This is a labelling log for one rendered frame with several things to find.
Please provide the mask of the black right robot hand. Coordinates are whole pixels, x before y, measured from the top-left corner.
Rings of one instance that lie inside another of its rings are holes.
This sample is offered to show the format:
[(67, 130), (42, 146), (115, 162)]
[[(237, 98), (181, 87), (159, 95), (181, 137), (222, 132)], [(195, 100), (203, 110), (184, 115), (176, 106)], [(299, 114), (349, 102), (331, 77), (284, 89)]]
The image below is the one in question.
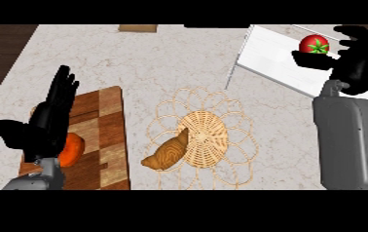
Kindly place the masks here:
[(331, 70), (331, 80), (340, 80), (349, 85), (341, 92), (356, 96), (368, 92), (368, 28), (360, 25), (338, 25), (334, 31), (349, 37), (338, 43), (346, 50), (338, 50), (338, 59), (328, 55), (291, 52), (299, 67)]

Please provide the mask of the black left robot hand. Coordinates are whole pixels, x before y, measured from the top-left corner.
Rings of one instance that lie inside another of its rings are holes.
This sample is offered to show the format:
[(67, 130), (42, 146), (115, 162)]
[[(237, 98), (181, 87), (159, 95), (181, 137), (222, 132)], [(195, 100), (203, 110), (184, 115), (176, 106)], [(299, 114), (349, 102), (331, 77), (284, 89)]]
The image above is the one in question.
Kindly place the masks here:
[(20, 149), (25, 162), (56, 157), (64, 147), (69, 113), (79, 82), (66, 65), (59, 67), (45, 101), (34, 110), (29, 121), (0, 120), (0, 137), (11, 149)]

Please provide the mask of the red tomato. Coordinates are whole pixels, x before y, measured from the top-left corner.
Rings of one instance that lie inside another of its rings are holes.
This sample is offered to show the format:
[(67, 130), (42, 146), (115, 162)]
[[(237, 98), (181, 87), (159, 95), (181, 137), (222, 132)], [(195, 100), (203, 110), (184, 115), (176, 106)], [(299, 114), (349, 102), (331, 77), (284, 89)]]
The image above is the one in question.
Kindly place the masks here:
[(307, 35), (299, 43), (299, 51), (307, 54), (326, 54), (329, 51), (328, 39), (318, 35)]

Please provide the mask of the white tiered shelf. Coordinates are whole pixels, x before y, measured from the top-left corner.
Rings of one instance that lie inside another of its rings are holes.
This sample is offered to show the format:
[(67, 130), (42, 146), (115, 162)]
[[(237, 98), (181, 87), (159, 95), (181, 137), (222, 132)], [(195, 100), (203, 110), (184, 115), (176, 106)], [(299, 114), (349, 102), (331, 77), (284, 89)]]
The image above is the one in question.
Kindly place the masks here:
[(337, 51), (346, 50), (338, 41), (353, 38), (337, 33), (332, 24), (251, 24), (228, 71), (223, 88), (228, 89), (234, 70), (240, 67), (301, 95), (315, 97), (329, 80), (332, 71), (299, 67), (291, 56), (291, 52), (299, 50), (301, 39), (313, 34), (328, 40), (331, 46), (328, 56), (338, 59)]

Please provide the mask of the woven wicker placemat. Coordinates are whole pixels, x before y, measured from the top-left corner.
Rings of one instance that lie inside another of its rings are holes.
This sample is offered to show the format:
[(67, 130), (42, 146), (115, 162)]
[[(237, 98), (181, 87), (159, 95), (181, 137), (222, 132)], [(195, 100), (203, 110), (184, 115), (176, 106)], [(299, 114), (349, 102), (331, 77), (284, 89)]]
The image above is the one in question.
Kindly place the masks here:
[(241, 101), (203, 87), (181, 88), (154, 107), (144, 159), (188, 129), (187, 153), (166, 170), (153, 170), (160, 190), (241, 189), (254, 178), (260, 146)]

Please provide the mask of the orange fruit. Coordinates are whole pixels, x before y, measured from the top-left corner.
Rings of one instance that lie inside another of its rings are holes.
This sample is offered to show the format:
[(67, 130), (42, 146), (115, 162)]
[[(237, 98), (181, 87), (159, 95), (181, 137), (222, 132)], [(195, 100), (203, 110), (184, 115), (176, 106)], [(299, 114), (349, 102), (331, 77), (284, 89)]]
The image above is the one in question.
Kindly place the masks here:
[(81, 159), (84, 152), (85, 152), (84, 139), (75, 133), (67, 133), (64, 147), (59, 154), (60, 167), (62, 168), (72, 167), (76, 164), (78, 160)]

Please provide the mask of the brown wooden cutting board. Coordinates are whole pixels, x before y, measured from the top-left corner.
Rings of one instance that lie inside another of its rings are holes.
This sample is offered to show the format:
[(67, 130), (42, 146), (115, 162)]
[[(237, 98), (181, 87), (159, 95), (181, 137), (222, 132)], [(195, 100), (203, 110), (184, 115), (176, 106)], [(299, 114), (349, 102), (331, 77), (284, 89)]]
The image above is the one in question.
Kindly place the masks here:
[(128, 190), (123, 100), (119, 86), (78, 95), (69, 115), (69, 132), (85, 141), (78, 163), (63, 168), (64, 190)]

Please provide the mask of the brown croissant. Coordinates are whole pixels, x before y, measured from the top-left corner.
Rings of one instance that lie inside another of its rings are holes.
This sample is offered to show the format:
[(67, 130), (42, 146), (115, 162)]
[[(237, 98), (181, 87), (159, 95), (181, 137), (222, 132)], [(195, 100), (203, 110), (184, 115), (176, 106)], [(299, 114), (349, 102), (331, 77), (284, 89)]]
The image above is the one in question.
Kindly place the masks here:
[(169, 169), (187, 153), (188, 129), (184, 129), (176, 137), (170, 138), (156, 149), (141, 165), (153, 170)]

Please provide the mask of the tan wooden block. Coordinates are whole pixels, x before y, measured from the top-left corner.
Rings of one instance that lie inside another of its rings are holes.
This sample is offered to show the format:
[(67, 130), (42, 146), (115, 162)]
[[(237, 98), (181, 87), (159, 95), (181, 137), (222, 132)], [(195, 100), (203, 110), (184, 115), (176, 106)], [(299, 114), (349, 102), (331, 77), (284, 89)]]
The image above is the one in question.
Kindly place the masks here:
[(148, 32), (156, 33), (156, 24), (120, 24), (117, 30), (120, 32)]

